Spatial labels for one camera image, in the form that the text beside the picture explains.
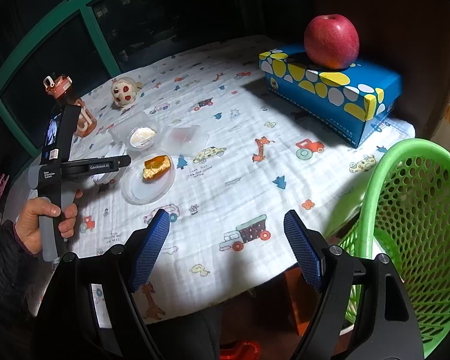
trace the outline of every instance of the device screen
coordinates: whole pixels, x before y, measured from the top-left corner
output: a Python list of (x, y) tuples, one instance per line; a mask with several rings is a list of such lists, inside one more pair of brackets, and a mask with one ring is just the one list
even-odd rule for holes
[(61, 115), (62, 113), (60, 112), (58, 115), (53, 116), (48, 123), (48, 129), (46, 131), (45, 137), (45, 146), (53, 145), (56, 142), (56, 136), (59, 133)]

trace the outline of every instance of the black jacket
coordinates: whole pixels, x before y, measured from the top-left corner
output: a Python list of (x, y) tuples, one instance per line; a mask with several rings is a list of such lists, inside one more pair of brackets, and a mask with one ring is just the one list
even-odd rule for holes
[(0, 359), (29, 359), (32, 321), (25, 291), (38, 259), (22, 245), (11, 221), (0, 227)]

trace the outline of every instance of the table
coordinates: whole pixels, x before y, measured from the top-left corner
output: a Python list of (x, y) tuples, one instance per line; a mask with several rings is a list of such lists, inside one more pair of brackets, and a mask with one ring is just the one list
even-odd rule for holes
[[(216, 148), (210, 157), (200, 152), (196, 158), (173, 158), (175, 182), (152, 204), (123, 199), (124, 171), (106, 185), (88, 180), (82, 186), (70, 246), (79, 257), (125, 243), (159, 207), (173, 214), (150, 282), (134, 294), (146, 323), (223, 302), (282, 273), (296, 262), (284, 235), (284, 214), (294, 209), (307, 227), (323, 232), (337, 202), (350, 200), (357, 182), (371, 173), (356, 163), (371, 169), (390, 146), (415, 135), (408, 123), (389, 119), (358, 149), (350, 148), (328, 127), (269, 93), (258, 54), (275, 47), (263, 36), (240, 38), (123, 74), (142, 83), (137, 100), (124, 109), (112, 106), (111, 80), (83, 96), (98, 125), (88, 137), (74, 139), (71, 160), (106, 150), (112, 141), (107, 127), (143, 110), (144, 100), (151, 101), (145, 110), (162, 126), (198, 124), (210, 133), (204, 150)], [(193, 106), (209, 98), (212, 104)], [(315, 148), (306, 160), (297, 156), (297, 146), (304, 145)], [(358, 205), (352, 202), (352, 211)], [(338, 214), (345, 220), (350, 212)], [(42, 264), (27, 294), (34, 314), (53, 270)], [(101, 288), (93, 290), (99, 323), (109, 327)]]

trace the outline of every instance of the hand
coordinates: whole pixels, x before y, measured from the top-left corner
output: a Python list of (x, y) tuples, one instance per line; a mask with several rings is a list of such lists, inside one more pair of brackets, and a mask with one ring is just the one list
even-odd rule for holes
[[(78, 190), (75, 198), (80, 198), (82, 195), (82, 191)], [(39, 215), (57, 217), (60, 215), (60, 207), (42, 198), (29, 199), (25, 203), (15, 224), (15, 231), (32, 254), (37, 254), (42, 250), (42, 239), (38, 228)], [(58, 225), (58, 230), (63, 238), (70, 238), (73, 235), (73, 227), (77, 217), (77, 206), (75, 203), (63, 211), (63, 216), (65, 216), (65, 220)]]

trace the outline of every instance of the dark pants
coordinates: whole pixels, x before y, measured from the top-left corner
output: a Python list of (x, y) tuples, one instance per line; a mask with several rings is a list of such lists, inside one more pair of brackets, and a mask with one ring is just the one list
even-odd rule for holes
[[(147, 325), (165, 360), (219, 360), (222, 306)], [(111, 329), (102, 329), (107, 350), (120, 354)]]

